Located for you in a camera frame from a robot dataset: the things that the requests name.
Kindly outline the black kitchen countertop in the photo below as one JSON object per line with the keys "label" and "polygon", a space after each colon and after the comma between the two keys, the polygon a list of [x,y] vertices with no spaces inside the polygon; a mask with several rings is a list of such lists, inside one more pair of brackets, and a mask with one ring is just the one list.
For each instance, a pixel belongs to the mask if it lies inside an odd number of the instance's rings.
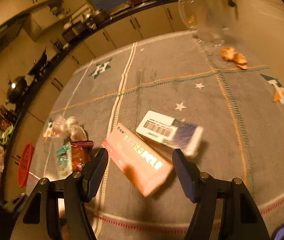
{"label": "black kitchen countertop", "polygon": [[137,3],[109,16],[109,18],[98,24],[95,30],[85,29],[70,40],[68,47],[57,53],[46,64],[44,75],[37,81],[33,81],[28,90],[18,97],[18,117],[14,132],[6,147],[4,164],[9,165],[14,141],[30,104],[39,94],[49,76],[60,65],[69,60],[74,52],[82,47],[85,47],[83,55],[94,59],[134,42],[185,30],[186,27],[178,13],[177,2],[178,0],[149,0]]}

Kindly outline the covered steel wok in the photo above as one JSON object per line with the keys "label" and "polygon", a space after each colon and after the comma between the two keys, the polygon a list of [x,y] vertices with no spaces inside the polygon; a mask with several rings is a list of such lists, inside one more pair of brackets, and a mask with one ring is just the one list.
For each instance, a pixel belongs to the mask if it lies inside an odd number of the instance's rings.
{"label": "covered steel wok", "polygon": [[17,103],[28,88],[25,76],[18,76],[13,81],[9,79],[8,85],[6,103]]}

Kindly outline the white blue cardboard box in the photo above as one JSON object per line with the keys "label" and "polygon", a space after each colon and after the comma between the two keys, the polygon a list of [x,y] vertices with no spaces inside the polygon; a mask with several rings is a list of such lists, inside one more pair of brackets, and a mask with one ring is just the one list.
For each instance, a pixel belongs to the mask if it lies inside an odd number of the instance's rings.
{"label": "white blue cardboard box", "polygon": [[194,158],[201,142],[203,127],[149,110],[136,132],[151,142],[173,150],[179,148],[186,157]]}

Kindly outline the grey patterned table cloth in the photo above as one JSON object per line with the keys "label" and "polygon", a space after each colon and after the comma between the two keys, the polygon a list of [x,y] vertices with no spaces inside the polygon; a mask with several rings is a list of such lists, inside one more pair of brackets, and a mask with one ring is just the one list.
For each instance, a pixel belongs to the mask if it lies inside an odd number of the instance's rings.
{"label": "grey patterned table cloth", "polygon": [[[219,49],[204,51],[186,32],[89,60],[68,75],[43,131],[49,118],[74,116],[99,149],[118,122],[135,133],[149,110],[203,126],[192,161],[215,178],[241,178],[272,234],[284,223],[284,78],[231,38],[248,70],[225,62]],[[143,197],[112,159],[87,205],[97,239],[183,239],[194,209],[174,170]]]}

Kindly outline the brown foil snack wrapper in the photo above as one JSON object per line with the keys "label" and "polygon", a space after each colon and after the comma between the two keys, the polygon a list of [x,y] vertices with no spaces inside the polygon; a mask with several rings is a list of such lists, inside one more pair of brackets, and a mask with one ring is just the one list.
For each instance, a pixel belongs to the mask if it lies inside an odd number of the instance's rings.
{"label": "brown foil snack wrapper", "polygon": [[87,162],[92,161],[90,154],[94,143],[91,140],[71,141],[71,163],[73,172],[81,171]]}

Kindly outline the black frying pan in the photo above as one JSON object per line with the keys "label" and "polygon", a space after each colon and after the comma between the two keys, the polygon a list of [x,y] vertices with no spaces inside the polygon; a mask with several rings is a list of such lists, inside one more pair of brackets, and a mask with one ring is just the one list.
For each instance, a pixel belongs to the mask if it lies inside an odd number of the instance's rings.
{"label": "black frying pan", "polygon": [[28,75],[29,76],[38,76],[40,74],[41,70],[45,67],[46,63],[47,63],[47,54],[46,54],[46,48],[45,48],[40,59],[38,61],[34,62],[34,66],[28,72]]}

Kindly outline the orange plastic mesh basket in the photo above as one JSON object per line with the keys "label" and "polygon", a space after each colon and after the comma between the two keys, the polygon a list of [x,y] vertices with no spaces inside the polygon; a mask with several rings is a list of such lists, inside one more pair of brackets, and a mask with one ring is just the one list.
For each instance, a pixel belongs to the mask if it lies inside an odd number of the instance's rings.
{"label": "orange plastic mesh basket", "polygon": [[25,187],[27,183],[28,173],[31,166],[31,161],[34,153],[34,146],[29,142],[19,159],[18,172],[17,172],[17,183],[19,187]]}

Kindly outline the green dish cloth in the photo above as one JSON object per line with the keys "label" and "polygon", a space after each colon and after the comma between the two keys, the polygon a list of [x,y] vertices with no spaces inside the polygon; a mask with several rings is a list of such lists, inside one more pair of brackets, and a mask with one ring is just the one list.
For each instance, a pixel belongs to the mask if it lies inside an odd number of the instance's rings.
{"label": "green dish cloth", "polygon": [[13,126],[13,125],[9,126],[9,127],[4,131],[3,136],[2,136],[2,144],[3,144],[3,145],[7,145],[7,144],[8,144],[8,142],[9,142],[9,140],[10,140],[10,137],[11,137],[13,131],[14,131],[14,126]]}

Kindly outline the pink long cardboard box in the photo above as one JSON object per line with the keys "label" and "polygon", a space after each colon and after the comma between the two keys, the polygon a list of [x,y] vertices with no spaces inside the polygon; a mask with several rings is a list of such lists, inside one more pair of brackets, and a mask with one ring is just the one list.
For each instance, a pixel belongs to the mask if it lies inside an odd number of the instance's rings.
{"label": "pink long cardboard box", "polygon": [[144,197],[157,191],[173,170],[172,164],[121,123],[102,142],[102,146]]}

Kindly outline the crumpled white plastic bag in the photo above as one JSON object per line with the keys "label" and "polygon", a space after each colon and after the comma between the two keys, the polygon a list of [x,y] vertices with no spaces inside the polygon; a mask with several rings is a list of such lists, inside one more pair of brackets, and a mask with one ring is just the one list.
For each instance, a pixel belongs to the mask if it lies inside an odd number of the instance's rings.
{"label": "crumpled white plastic bag", "polygon": [[54,138],[70,138],[71,141],[86,141],[87,134],[82,126],[79,125],[76,118],[71,116],[65,119],[58,116],[53,122],[53,137]]}

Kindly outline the green white snack packet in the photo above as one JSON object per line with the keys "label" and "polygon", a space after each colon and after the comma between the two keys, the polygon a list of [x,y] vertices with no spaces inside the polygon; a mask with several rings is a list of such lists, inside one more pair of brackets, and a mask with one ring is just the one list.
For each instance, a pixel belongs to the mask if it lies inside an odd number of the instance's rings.
{"label": "green white snack packet", "polygon": [[58,179],[65,179],[73,172],[71,143],[67,142],[64,146],[57,150],[56,155]]}

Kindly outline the orange peel scraps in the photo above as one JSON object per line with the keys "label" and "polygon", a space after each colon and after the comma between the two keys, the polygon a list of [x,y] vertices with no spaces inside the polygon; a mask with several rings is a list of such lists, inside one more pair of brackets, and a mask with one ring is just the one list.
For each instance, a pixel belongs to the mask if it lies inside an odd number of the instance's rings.
{"label": "orange peel scraps", "polygon": [[225,61],[235,63],[240,69],[247,70],[247,59],[242,53],[238,53],[234,47],[225,47],[220,50],[220,55]]}

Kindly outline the clear plastic container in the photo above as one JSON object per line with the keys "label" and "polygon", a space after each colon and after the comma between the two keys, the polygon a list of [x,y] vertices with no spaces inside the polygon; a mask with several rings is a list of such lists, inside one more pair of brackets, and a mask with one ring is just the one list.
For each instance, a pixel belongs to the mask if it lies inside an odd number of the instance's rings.
{"label": "clear plastic container", "polygon": [[186,27],[195,32],[206,47],[224,44],[222,17],[218,0],[178,0],[178,11]]}

